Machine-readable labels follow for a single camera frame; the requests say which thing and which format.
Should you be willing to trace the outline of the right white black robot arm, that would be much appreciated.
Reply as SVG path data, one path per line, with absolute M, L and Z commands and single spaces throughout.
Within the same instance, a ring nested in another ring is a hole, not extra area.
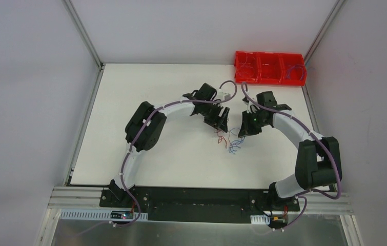
M 278 104 L 272 91 L 257 94 L 256 99 L 246 95 L 243 102 L 240 138 L 258 135 L 263 127 L 279 130 L 297 149 L 295 171 L 289 177 L 269 186 L 266 204 L 280 210 L 297 195 L 318 187 L 340 184 L 342 181 L 339 142 L 335 137 L 325 137 L 311 131 L 294 116 L 286 104 Z

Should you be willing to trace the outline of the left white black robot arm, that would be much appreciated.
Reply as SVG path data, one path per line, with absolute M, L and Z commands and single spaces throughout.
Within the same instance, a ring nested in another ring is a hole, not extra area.
M 215 130 L 227 132 L 229 108 L 226 103 L 234 98 L 235 92 L 223 92 L 204 83 L 198 90 L 183 94 L 180 99 L 161 106 L 148 101 L 142 102 L 125 127 L 126 150 L 118 173 L 108 186 L 113 201 L 119 207 L 127 207 L 135 200 L 131 189 L 141 162 L 141 155 L 158 142 L 165 124 L 178 117 L 203 116 L 203 121 Z

